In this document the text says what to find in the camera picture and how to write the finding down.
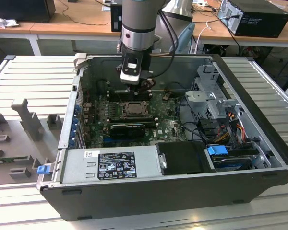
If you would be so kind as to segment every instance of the small black box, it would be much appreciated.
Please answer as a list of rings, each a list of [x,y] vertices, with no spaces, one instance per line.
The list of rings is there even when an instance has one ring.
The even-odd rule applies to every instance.
[[[278,38],[288,21],[288,12],[265,0],[223,0],[217,17],[235,36]]]
[[[111,1],[111,31],[121,32],[123,14],[123,1]]]
[[[53,0],[0,0],[0,18],[48,23],[56,10]]]

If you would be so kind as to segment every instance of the motherboard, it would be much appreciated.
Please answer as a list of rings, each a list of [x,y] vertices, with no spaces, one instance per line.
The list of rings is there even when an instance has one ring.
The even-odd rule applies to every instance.
[[[149,100],[98,96],[84,112],[88,148],[147,146],[187,140],[177,119],[178,98],[153,92]]]

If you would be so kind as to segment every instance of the power supply label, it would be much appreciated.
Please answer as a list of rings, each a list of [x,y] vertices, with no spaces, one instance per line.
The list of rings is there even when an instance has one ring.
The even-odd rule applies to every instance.
[[[134,152],[99,154],[97,177],[99,180],[135,178]]]

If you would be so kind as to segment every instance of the white cable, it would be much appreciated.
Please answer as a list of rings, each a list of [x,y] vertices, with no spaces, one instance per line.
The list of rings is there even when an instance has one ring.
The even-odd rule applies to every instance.
[[[204,29],[202,29],[202,31],[201,31],[200,34],[198,35],[197,42],[196,42],[196,46],[195,46],[195,52],[194,52],[194,54],[197,53],[197,49],[198,49],[198,42],[200,41],[200,37],[201,37],[202,32],[203,32],[205,29],[212,29],[212,28],[208,25],[208,22],[209,22],[209,21],[206,22],[206,26],[207,26],[207,27],[205,27]]]

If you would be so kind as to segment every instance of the blue connector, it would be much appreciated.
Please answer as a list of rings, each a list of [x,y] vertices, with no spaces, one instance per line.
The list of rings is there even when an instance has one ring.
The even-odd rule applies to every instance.
[[[211,145],[207,148],[209,155],[228,155],[225,145]]]
[[[38,175],[47,175],[50,174],[50,165],[40,165],[37,168]]]
[[[72,137],[72,138],[74,138],[75,136],[76,136],[76,132],[74,132],[74,131],[71,131],[71,133],[70,133],[70,135],[69,135],[70,137]]]
[[[73,139],[70,139],[68,141],[69,147],[73,147],[75,145],[75,141]]]
[[[77,125],[72,124],[72,131],[73,131],[73,130],[77,130]]]
[[[78,120],[77,118],[75,118],[75,117],[72,119],[72,123],[73,123],[73,124],[77,124],[78,121],[79,121],[79,120]]]
[[[79,105],[75,105],[75,113],[78,114],[80,113],[80,106]]]

